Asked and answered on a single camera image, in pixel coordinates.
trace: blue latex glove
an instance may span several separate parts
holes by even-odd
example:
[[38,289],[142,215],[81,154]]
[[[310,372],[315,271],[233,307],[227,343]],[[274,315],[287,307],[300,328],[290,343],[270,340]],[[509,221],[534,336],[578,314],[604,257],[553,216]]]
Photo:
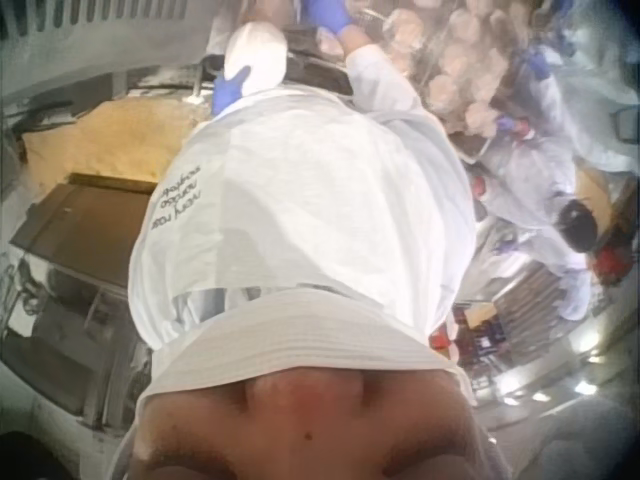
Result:
[[338,35],[353,23],[345,0],[303,0],[303,11],[311,24]]
[[500,132],[514,132],[516,127],[516,121],[509,115],[503,113],[496,119],[496,128]]
[[211,109],[214,117],[242,98],[242,85],[250,73],[251,67],[247,65],[229,80],[224,78],[223,73],[216,77],[213,82],[213,106]]
[[541,51],[528,50],[524,59],[538,81],[546,80],[551,76],[551,68]]
[[493,248],[494,255],[505,255],[507,253],[515,252],[518,250],[519,244],[517,238],[509,238],[502,240]]

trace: white protective suit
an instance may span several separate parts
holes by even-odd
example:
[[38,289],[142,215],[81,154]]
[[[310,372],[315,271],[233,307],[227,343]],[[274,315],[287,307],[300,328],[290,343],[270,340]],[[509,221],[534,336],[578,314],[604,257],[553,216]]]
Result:
[[539,82],[524,69],[515,95],[525,104],[531,95],[535,106],[526,105],[527,110],[539,110],[547,133],[564,137],[588,165],[605,172],[640,175],[639,147],[616,138],[611,117],[621,108],[637,105],[636,92],[625,88],[625,94],[610,98],[606,81],[596,71],[561,58],[549,47],[543,47],[542,52],[551,65],[552,77]]
[[346,65],[358,111],[304,87],[245,97],[153,193],[129,277],[145,395],[295,366],[460,373],[427,336],[475,248],[466,174],[382,50]]
[[[552,129],[561,102],[555,80],[532,85]],[[558,313],[567,320],[581,320],[591,299],[587,256],[573,251],[554,226],[561,208],[575,195],[571,142],[562,135],[535,135],[522,142],[496,139],[482,164],[491,176],[485,178],[487,190],[480,200],[492,215],[519,227],[523,252],[562,278],[567,294]]]

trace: sleeve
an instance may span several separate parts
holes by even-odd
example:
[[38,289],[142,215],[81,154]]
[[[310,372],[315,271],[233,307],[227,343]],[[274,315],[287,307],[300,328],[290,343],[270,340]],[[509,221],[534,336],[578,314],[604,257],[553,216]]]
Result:
[[366,45],[346,59],[353,102],[364,112],[400,111],[424,114],[415,89],[377,45]]
[[566,291],[566,295],[558,305],[558,314],[567,320],[582,320],[591,303],[591,272],[569,270],[562,277],[560,288]]
[[531,79],[531,93],[538,101],[544,121],[552,132],[564,132],[566,111],[562,100],[562,93],[555,77],[551,75],[546,80]]

